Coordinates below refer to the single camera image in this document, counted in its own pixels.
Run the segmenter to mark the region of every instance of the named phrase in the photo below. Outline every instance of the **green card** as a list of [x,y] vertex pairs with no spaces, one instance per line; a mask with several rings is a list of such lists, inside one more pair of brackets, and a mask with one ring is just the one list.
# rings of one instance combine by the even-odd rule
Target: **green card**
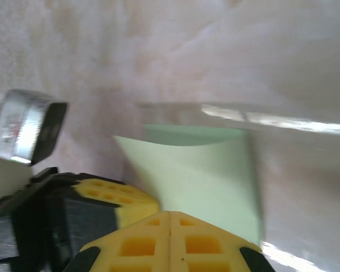
[[146,142],[115,139],[140,186],[163,210],[182,211],[260,244],[261,205],[246,131],[146,125],[145,132]]

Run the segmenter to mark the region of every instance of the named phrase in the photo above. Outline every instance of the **light green paper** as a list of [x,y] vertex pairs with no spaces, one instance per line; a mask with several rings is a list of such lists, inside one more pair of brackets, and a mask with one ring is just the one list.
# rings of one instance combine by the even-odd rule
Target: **light green paper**
[[261,209],[245,131],[146,125],[145,132],[148,142],[115,139],[163,210],[182,211],[260,244]]

